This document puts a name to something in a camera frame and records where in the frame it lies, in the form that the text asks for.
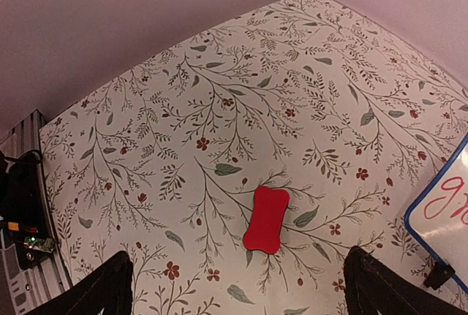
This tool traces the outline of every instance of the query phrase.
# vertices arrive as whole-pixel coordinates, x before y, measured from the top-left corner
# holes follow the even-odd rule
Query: red block
[[[244,235],[244,246],[251,251],[275,254],[280,247],[279,233],[290,196],[284,189],[260,186],[254,193],[254,211]]]

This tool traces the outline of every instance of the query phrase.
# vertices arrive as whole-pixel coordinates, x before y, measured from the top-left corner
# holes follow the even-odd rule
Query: red flower
[[[338,280],[338,282],[333,281],[332,285],[333,285],[333,287],[335,287],[335,292],[344,291],[344,285],[343,285],[343,283],[344,283],[343,278],[340,278],[340,279]]]
[[[201,149],[202,151],[206,151],[206,148],[208,148],[209,143],[210,140],[207,140],[204,137],[202,137],[199,140],[197,140],[197,148]]]
[[[142,194],[140,194],[140,195],[138,196],[138,202],[143,203],[143,202],[146,201],[147,198],[148,198],[148,196],[146,196],[146,194],[142,193]]]
[[[356,174],[356,178],[360,178],[362,181],[366,180],[369,177],[367,173],[367,169],[363,169],[362,167],[359,168],[358,173]]]
[[[331,235],[337,235],[337,236],[340,236],[341,232],[339,230],[341,226],[339,226],[339,224],[336,224],[336,225],[330,225],[330,233]]]
[[[286,109],[286,115],[288,117],[292,116],[294,118],[295,117],[294,109]]]
[[[215,281],[219,281],[219,270],[213,271],[213,269],[208,269],[208,276],[206,276],[206,279],[208,281],[213,281],[213,278]]]
[[[168,276],[171,281],[174,281],[174,278],[178,278],[181,275],[178,272],[178,265],[174,265],[173,262],[168,262],[166,266],[167,269],[164,270],[164,276]]]
[[[418,158],[421,159],[421,160],[426,160],[427,155],[424,152],[419,151],[418,152]]]
[[[234,104],[234,101],[233,101],[232,98],[229,98],[229,99],[224,98],[224,99],[222,100],[222,105],[224,105],[225,107],[230,107],[230,106],[232,106],[233,104]]]

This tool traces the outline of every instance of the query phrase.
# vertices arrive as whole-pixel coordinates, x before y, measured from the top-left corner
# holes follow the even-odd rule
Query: floral tablecloth
[[[465,90],[331,0],[284,0],[150,58],[42,129],[76,283],[118,250],[134,314],[346,314],[358,244],[420,284],[401,213],[467,132]],[[241,238],[260,185],[290,193],[274,255]],[[458,288],[440,297],[467,306]]]

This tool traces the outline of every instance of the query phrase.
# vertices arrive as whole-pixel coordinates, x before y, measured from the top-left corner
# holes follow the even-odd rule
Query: white board with blue edge
[[[468,135],[408,208],[405,225],[468,293]]]

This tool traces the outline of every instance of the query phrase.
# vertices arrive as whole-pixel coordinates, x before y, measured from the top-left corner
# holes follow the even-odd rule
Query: red handwriting
[[[464,185],[465,182],[460,176],[445,180],[442,185],[440,185],[440,189],[446,192],[452,192],[452,195],[435,198],[427,203],[424,207],[424,217],[428,220],[438,217],[449,206],[453,198],[461,191]],[[465,196],[465,204],[461,208],[455,210],[452,215],[450,215],[450,218],[453,219],[463,213],[460,217],[460,221],[468,225],[468,194],[463,193],[463,195]]]

